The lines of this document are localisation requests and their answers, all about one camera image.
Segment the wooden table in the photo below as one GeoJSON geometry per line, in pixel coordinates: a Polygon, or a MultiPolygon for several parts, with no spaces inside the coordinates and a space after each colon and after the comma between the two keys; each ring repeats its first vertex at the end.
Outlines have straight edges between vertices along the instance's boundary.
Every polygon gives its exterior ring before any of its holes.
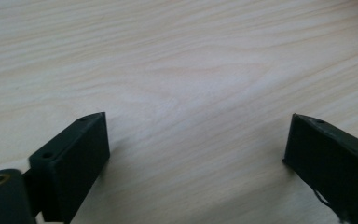
{"type": "Polygon", "coordinates": [[[337,223],[282,156],[295,112],[358,137],[358,1],[0,1],[0,169],[99,111],[74,224],[337,223]]]}

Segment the light wood surface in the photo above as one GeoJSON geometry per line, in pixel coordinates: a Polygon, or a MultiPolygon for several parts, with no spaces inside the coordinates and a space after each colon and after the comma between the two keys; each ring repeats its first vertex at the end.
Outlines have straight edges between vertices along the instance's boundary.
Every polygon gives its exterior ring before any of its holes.
{"type": "Polygon", "coordinates": [[[0,169],[100,111],[74,224],[338,223],[282,156],[295,112],[358,137],[358,1],[0,0],[0,169]]]}

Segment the wood grain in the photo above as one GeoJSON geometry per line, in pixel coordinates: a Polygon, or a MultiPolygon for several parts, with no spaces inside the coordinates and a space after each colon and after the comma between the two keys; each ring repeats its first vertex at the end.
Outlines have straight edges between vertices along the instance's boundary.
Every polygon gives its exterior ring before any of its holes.
{"type": "Polygon", "coordinates": [[[295,112],[358,137],[358,0],[1,0],[0,169],[99,111],[74,224],[337,223],[281,159],[295,112]]]}

